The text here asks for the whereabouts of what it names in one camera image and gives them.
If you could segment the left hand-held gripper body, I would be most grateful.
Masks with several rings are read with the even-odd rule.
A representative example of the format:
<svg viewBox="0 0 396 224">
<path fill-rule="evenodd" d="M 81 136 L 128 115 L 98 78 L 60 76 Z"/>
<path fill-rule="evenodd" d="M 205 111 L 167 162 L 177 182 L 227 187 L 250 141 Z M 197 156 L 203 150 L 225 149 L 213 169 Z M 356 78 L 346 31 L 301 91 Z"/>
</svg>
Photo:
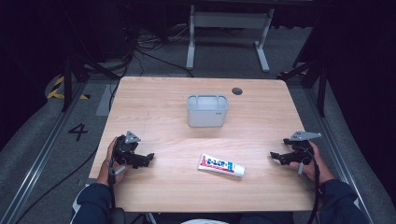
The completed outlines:
<svg viewBox="0 0 396 224">
<path fill-rule="evenodd" d="M 113 158 L 118 164 L 128 164 L 137 166 L 139 163 L 138 157 L 134 154 L 134 150 L 137 148 L 138 143 L 141 141 L 131 131 L 126 134 L 118 136 L 116 143 L 113 147 Z"/>
</svg>

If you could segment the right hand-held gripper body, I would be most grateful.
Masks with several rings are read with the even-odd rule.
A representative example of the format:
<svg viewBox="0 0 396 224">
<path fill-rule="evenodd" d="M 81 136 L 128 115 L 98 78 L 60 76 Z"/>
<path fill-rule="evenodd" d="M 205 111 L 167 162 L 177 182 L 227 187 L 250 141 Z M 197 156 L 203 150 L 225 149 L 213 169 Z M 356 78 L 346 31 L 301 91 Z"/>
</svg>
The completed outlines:
<svg viewBox="0 0 396 224">
<path fill-rule="evenodd" d="M 310 133 L 304 131 L 296 131 L 291 137 L 284 139 L 284 144 L 291 146 L 292 152 L 283 159 L 302 162 L 307 165 L 314 156 L 314 150 L 310 145 L 310 139 L 321 137 L 320 133 Z"/>
</svg>

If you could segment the white plastic container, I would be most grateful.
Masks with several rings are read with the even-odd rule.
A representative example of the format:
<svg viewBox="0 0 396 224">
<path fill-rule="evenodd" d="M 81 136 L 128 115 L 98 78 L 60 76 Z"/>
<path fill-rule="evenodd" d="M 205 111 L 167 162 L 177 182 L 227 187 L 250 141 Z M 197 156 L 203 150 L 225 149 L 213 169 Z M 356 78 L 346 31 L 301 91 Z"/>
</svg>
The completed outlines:
<svg viewBox="0 0 396 224">
<path fill-rule="evenodd" d="M 228 99 L 224 95 L 191 95 L 187 99 L 188 125 L 196 128 L 221 127 L 228 109 Z"/>
</svg>

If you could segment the white toothpaste tube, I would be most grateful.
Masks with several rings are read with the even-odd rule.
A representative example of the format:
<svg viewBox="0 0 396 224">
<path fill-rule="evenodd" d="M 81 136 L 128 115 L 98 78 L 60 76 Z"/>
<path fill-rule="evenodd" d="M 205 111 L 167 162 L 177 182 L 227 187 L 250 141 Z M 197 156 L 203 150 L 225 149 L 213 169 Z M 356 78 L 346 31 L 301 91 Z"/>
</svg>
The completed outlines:
<svg viewBox="0 0 396 224">
<path fill-rule="evenodd" d="M 224 175 L 242 177 L 245 175 L 245 167 L 232 161 L 222 160 L 202 153 L 198 162 L 198 170 L 210 171 Z"/>
</svg>

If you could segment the white metal stand frame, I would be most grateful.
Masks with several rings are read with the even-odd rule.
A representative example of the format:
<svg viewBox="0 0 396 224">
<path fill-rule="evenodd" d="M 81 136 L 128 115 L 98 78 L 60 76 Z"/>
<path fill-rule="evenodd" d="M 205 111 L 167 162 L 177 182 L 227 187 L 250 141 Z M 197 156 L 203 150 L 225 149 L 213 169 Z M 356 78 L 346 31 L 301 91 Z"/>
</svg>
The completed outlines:
<svg viewBox="0 0 396 224">
<path fill-rule="evenodd" d="M 231 13 L 231 12 L 202 12 L 196 11 L 195 5 L 191 6 L 189 19 L 189 46 L 187 52 L 186 68 L 194 67 L 195 54 L 195 29 L 196 28 L 236 28 L 260 29 L 262 36 L 254 42 L 259 62 L 264 73 L 270 71 L 269 64 L 263 49 L 273 19 L 274 10 L 271 8 L 265 13 Z"/>
</svg>

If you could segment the black metal stand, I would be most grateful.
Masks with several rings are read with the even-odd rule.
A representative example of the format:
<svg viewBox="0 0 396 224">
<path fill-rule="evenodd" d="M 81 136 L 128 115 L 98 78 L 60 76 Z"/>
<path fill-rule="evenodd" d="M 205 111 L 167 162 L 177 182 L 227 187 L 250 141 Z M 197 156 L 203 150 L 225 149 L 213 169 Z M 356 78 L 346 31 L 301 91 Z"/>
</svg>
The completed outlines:
<svg viewBox="0 0 396 224">
<path fill-rule="evenodd" d="M 120 77 L 104 68 L 97 62 L 94 62 L 80 54 L 74 52 L 67 52 L 64 58 L 64 107 L 62 109 L 65 112 L 73 101 L 72 96 L 72 77 L 75 77 L 78 82 L 86 82 L 89 79 L 89 75 L 85 65 L 93 68 L 106 77 L 113 80 L 119 80 Z"/>
<path fill-rule="evenodd" d="M 301 85 L 304 89 L 311 89 L 318 82 L 317 109 L 319 114 L 324 118 L 324 103 L 328 70 L 323 60 L 316 60 L 304 63 L 292 69 L 289 72 L 280 72 L 276 77 L 281 80 L 288 80 L 292 77 L 305 72 Z"/>
</svg>

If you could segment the person's left hand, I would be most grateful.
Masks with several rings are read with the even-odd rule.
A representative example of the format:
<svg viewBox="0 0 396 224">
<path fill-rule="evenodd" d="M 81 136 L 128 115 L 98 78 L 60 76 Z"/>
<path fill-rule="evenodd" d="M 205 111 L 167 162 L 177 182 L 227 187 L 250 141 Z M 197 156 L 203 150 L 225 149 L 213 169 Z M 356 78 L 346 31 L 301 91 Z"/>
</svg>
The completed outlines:
<svg viewBox="0 0 396 224">
<path fill-rule="evenodd" d="M 103 185 L 108 185 L 108 166 L 111 162 L 112 159 L 112 152 L 113 152 L 113 147 L 116 143 L 117 138 L 114 138 L 110 145 L 107 148 L 107 154 L 106 158 L 102 162 L 102 166 L 99 172 L 99 175 L 96 178 L 96 182 L 98 184 L 103 184 Z M 120 165 L 116 161 L 113 163 L 113 168 L 116 170 L 118 173 L 115 176 L 116 183 L 120 183 L 121 180 L 124 178 L 124 176 L 128 173 L 128 171 L 131 169 L 131 166 L 126 166 L 126 165 Z"/>
</svg>

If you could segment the aluminium floor rail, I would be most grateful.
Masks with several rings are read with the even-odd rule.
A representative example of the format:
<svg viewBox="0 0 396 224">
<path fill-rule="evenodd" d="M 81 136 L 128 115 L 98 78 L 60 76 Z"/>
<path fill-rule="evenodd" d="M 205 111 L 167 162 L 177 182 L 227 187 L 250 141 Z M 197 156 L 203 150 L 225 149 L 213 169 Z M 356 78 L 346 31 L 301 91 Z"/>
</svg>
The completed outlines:
<svg viewBox="0 0 396 224">
<path fill-rule="evenodd" d="M 318 123 L 320 133 L 322 134 L 322 137 L 326 140 L 328 144 L 329 154 L 331 155 L 332 162 L 335 165 L 337 174 L 339 175 L 342 181 L 348 183 L 348 185 L 352 187 L 353 190 L 357 193 L 358 199 L 356 200 L 355 204 L 366 216 L 369 223 L 374 224 L 371 215 L 368 212 L 367 206 L 363 198 L 361 197 L 361 193 L 356 185 L 356 181 L 352 176 L 352 173 L 347 168 L 347 164 L 344 160 L 344 157 L 342 156 L 339 147 L 335 142 L 335 138 L 333 137 L 331 128 L 327 120 L 324 117 L 322 117 L 321 114 L 318 112 L 317 100 L 314 92 L 311 89 L 304 89 L 304 95 L 310 105 L 310 108 L 314 112 L 314 117 Z"/>
<path fill-rule="evenodd" d="M 0 151 L 0 224 L 68 221 L 76 183 L 85 173 L 71 174 L 92 152 L 69 131 L 89 124 L 100 92 L 78 85 L 65 112 L 63 100 L 49 98 Z"/>
</svg>

